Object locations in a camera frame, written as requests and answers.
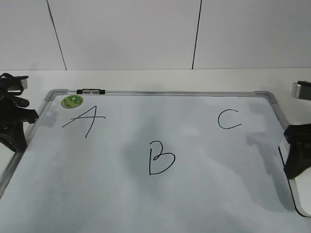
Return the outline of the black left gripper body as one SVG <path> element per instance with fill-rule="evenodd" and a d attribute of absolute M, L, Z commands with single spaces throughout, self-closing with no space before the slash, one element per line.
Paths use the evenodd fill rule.
<path fill-rule="evenodd" d="M 25 109 L 29 106 L 29 101 L 20 97 L 0 94 L 0 125 L 6 125 L 17 121 L 16 110 Z"/>

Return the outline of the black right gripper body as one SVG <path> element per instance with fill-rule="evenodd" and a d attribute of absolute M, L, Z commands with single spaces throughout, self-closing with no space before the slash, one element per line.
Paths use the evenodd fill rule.
<path fill-rule="evenodd" d="M 295 146 L 302 149 L 303 155 L 311 154 L 311 124 L 289 125 L 284 132 L 287 143 L 290 145 L 289 155 L 294 154 Z"/>

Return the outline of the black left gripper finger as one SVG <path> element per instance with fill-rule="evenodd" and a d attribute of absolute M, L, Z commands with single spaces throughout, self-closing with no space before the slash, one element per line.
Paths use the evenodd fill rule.
<path fill-rule="evenodd" d="M 27 143 L 23 122 L 1 125 L 0 142 L 13 152 L 24 152 L 27 148 Z"/>
<path fill-rule="evenodd" d="M 34 124 L 38 119 L 38 113 L 34 109 L 23 109 L 18 108 L 16 110 L 17 121 L 28 122 L 29 124 Z"/>

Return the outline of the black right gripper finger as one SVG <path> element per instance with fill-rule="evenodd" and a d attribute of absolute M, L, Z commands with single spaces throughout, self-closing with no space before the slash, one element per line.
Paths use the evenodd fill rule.
<path fill-rule="evenodd" d="M 290 145 L 288 159 L 284 166 L 287 179 L 294 179 L 311 167 L 311 146 Z"/>

